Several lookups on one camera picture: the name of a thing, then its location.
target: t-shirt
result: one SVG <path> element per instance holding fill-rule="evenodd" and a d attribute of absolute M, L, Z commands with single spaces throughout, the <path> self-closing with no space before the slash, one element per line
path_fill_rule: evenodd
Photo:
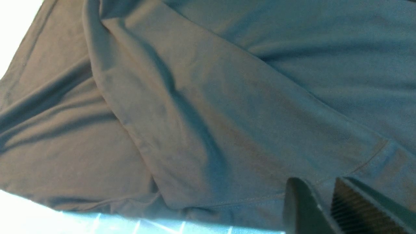
<path fill-rule="evenodd" d="M 282 228 L 285 183 L 416 210 L 416 4 L 45 0 L 0 81 L 0 189 Z"/>

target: dark gray fabric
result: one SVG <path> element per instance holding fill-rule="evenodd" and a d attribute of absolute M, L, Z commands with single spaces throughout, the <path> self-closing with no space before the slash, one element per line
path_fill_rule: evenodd
<path fill-rule="evenodd" d="M 288 177 L 328 202 L 348 175 L 416 210 L 415 8 L 46 1 L 0 81 L 0 188 L 277 229 Z"/>

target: stitched seam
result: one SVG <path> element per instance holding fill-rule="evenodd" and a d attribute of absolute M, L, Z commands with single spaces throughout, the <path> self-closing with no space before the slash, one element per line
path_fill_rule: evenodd
<path fill-rule="evenodd" d="M 359 165 L 341 173 L 342 176 L 344 175 L 348 175 L 350 173 L 354 173 L 355 171 L 359 170 L 360 168 L 364 167 L 365 165 L 367 165 L 372 159 L 374 159 L 376 156 L 379 155 L 380 152 L 383 151 L 383 149 L 386 147 L 387 143 L 389 142 L 389 140 L 385 140 L 385 142 L 376 150 L 376 152 L 374 154 L 372 154 L 370 157 L 368 157 L 364 162 L 360 163 Z M 327 176 L 324 177 L 322 179 L 319 179 L 315 182 L 313 182 L 313 185 L 317 185 L 320 184 L 324 181 L 327 181 L 329 179 L 331 179 L 332 176 Z M 213 204 L 204 204 L 204 205 L 199 205 L 198 207 L 209 207 L 209 208 L 221 208 L 221 207 L 232 207 L 233 205 L 242 205 L 242 204 L 246 204 L 246 203 L 250 203 L 254 200 L 258 200 L 257 203 L 263 201 L 263 200 L 267 200 L 269 198 L 277 198 L 277 199 L 281 199 L 283 198 L 285 195 L 285 192 L 281 192 L 275 195 L 268 195 L 268 196 L 264 196 L 264 197 L 255 197 L 255 198 L 248 198 L 248 199 L 240 199 L 240 200 L 235 200 L 235 201 L 227 201 L 227 202 L 218 202 L 218 203 L 213 203 Z"/>

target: black plastic object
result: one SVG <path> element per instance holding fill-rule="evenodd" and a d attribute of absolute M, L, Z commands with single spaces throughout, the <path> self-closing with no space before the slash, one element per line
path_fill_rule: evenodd
<path fill-rule="evenodd" d="M 287 234 L 416 233 L 416 213 L 353 178 L 336 179 L 330 211 L 310 183 L 289 178 L 283 221 Z"/>

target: white surface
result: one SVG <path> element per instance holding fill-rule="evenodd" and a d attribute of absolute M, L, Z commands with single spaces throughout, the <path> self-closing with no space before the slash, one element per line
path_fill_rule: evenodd
<path fill-rule="evenodd" d="M 0 0 L 0 79 L 43 0 Z"/>

